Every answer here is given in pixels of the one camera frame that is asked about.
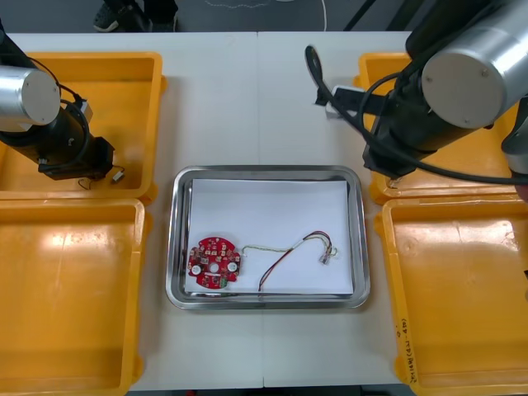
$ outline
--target yellow plastic bin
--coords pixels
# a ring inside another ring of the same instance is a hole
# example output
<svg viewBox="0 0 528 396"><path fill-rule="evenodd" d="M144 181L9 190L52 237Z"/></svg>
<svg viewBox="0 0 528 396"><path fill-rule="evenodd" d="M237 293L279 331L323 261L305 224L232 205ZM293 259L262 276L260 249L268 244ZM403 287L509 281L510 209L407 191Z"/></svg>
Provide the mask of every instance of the yellow plastic bin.
<svg viewBox="0 0 528 396"><path fill-rule="evenodd" d="M528 394L528 205L392 200L384 242L398 377L418 395Z"/></svg>
<svg viewBox="0 0 528 396"><path fill-rule="evenodd" d="M355 85L367 89L380 78L401 71L409 63L406 54L364 54L360 57L360 74ZM394 87L387 82L376 92L386 94ZM507 161L501 151L502 140L512 132L517 106L503 115L491 130L478 130L442 148L426 158L438 167L495 177L510 177ZM365 125L371 128L374 117L367 115ZM491 186L460 181L416 170L397 181L390 181L379 173L372 173L370 194L373 200L383 204L393 198L419 196L467 196L482 194L513 194L512 186Z"/></svg>
<svg viewBox="0 0 528 396"><path fill-rule="evenodd" d="M78 180L54 181L37 165L0 144L0 200L62 198L138 198L145 204L157 194L153 171L158 138L159 102L166 82L162 58L155 53L31 54L59 81L88 99L90 131L115 148L115 165L125 178L111 184L113 172L84 190ZM72 99L67 92L63 97Z"/></svg>
<svg viewBox="0 0 528 396"><path fill-rule="evenodd" d="M146 231L138 200L0 200L0 394L128 391Z"/></svg>

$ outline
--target stainless steel tray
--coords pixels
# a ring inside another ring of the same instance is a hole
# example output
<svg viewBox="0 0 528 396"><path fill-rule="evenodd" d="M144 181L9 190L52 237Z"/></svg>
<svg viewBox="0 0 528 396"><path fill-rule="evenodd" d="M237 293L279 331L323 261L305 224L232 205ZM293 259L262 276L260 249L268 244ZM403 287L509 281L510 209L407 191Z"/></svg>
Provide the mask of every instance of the stainless steel tray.
<svg viewBox="0 0 528 396"><path fill-rule="evenodd" d="M190 229L192 182L195 179L263 181L346 181L348 219L351 237L351 295L274 295L185 292L187 239ZM174 181L167 251L168 298L182 309L308 309L355 308L370 293L369 263L361 186L357 175L347 167L334 166L218 166L188 167Z"/></svg>

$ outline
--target shoe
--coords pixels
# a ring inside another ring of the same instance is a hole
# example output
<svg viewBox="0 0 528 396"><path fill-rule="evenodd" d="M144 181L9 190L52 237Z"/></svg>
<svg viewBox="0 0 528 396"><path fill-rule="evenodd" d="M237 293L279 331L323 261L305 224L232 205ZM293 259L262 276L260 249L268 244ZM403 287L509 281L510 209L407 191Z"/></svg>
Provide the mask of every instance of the shoe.
<svg viewBox="0 0 528 396"><path fill-rule="evenodd" d="M93 28L101 33L110 33L119 27L116 14L104 2L93 18Z"/></svg>

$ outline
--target red circuit board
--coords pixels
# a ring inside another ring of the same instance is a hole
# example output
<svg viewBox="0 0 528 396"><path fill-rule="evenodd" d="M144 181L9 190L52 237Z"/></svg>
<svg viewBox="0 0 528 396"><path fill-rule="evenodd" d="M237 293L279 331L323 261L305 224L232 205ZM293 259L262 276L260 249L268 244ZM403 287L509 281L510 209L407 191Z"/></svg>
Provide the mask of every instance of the red circuit board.
<svg viewBox="0 0 528 396"><path fill-rule="evenodd" d="M207 289L223 289L228 282L236 282L240 272L240 254L227 239L202 239L191 249L187 269L196 283Z"/></svg>

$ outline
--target table surface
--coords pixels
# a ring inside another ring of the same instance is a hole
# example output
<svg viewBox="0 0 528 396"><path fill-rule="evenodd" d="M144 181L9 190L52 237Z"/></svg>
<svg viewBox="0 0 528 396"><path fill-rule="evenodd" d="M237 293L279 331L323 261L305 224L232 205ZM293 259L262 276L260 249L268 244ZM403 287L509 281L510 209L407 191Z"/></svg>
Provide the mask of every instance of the table surface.
<svg viewBox="0 0 528 396"><path fill-rule="evenodd" d="M155 51L163 95L155 180L159 197L142 279L139 350L145 371L132 390L259 388L398 382L380 210L367 187L361 137L313 105L304 48L314 45L329 86L351 84L365 52L399 52L406 33L190 33L12 35L25 51ZM165 294L171 187L190 165L344 165L361 179L371 292L355 310L188 312Z"/></svg>

